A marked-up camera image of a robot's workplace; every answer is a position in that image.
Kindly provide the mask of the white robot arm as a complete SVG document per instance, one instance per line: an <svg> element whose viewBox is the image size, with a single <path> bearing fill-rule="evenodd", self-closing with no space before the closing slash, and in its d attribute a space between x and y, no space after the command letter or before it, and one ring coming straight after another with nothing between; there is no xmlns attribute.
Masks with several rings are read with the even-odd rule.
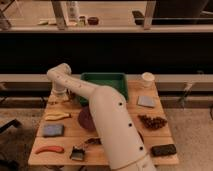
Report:
<svg viewBox="0 0 213 171"><path fill-rule="evenodd" d="M157 171L128 113L124 96L115 88L97 85L71 76L62 63L47 71L53 92L66 89L85 98L112 171Z"/></svg>

